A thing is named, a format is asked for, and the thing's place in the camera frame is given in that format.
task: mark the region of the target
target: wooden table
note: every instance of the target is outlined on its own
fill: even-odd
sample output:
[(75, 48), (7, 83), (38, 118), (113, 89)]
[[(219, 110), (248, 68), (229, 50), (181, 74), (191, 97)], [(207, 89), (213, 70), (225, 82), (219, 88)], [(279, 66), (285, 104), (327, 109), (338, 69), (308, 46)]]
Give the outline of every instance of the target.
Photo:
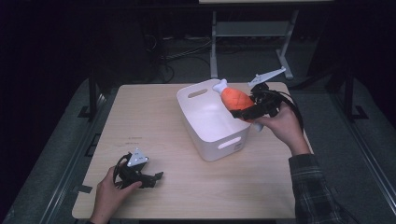
[[(288, 92), (283, 83), (267, 83)], [(143, 173), (164, 171), (154, 189), (138, 189), (115, 214), (136, 219), (294, 218), (290, 151), (264, 128), (249, 131), (245, 147), (204, 161), (183, 124), (177, 91), (190, 84), (127, 85), (119, 89), (73, 209), (90, 217), (96, 185), (119, 158), (136, 147), (149, 157)], [(246, 83), (231, 83), (246, 93)]]

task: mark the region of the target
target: metal stand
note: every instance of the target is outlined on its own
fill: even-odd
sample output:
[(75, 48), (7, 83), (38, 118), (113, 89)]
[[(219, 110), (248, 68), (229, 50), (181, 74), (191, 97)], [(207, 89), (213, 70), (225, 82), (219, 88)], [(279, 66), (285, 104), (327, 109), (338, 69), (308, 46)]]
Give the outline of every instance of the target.
[(216, 11), (212, 20), (212, 50), (210, 52), (210, 77), (218, 77), (216, 58), (216, 41), (218, 36), (284, 36), (285, 41), (281, 49), (276, 50), (282, 66), (286, 68), (286, 79), (293, 79), (289, 64), (286, 60), (286, 51), (289, 46), (294, 25), (299, 10), (294, 10), (290, 21), (217, 21)]
[(79, 111), (79, 118), (88, 118), (88, 122), (91, 122), (96, 115), (97, 111), (97, 93), (96, 93), (96, 83), (94, 81), (93, 72), (88, 78), (89, 90), (90, 90), (90, 106), (83, 106)]
[(329, 93), (337, 93), (341, 89), (341, 86), (345, 84), (343, 110), (350, 122), (354, 122), (355, 119), (368, 119), (367, 114), (359, 105), (355, 105), (358, 114), (353, 114), (352, 112), (353, 82), (354, 82), (354, 76), (353, 76), (352, 68), (344, 65), (334, 75), (332, 75), (331, 79), (326, 85), (326, 90)]

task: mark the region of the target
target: plaid shirt sleeve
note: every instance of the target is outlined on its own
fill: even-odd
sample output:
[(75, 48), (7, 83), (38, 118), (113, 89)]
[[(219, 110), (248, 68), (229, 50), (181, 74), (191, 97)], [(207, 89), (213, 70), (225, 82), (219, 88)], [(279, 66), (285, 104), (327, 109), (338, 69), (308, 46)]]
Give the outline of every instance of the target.
[(329, 191), (316, 157), (304, 154), (289, 159), (297, 223), (347, 223)]

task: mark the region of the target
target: shirt cuff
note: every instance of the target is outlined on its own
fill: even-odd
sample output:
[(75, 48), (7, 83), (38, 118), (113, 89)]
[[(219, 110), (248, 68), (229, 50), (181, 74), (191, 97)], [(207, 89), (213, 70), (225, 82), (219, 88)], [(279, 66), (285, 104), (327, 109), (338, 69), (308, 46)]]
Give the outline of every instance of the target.
[(291, 180), (295, 183), (324, 178), (317, 158), (313, 154), (301, 154), (289, 158)]

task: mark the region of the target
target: person's hand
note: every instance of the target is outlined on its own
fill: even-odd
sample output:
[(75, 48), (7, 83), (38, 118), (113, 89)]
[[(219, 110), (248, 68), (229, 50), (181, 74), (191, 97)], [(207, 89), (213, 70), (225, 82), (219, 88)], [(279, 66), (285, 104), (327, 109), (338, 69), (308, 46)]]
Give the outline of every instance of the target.
[(286, 103), (281, 103), (279, 113), (275, 117), (261, 117), (256, 119), (255, 122), (271, 129), (274, 135), (290, 148), (293, 156), (311, 153), (300, 124)]
[(108, 169), (105, 178), (98, 184), (96, 198), (90, 222), (106, 224), (122, 202), (135, 190), (142, 186), (142, 182), (134, 182), (125, 189), (118, 189), (113, 183), (114, 166)]

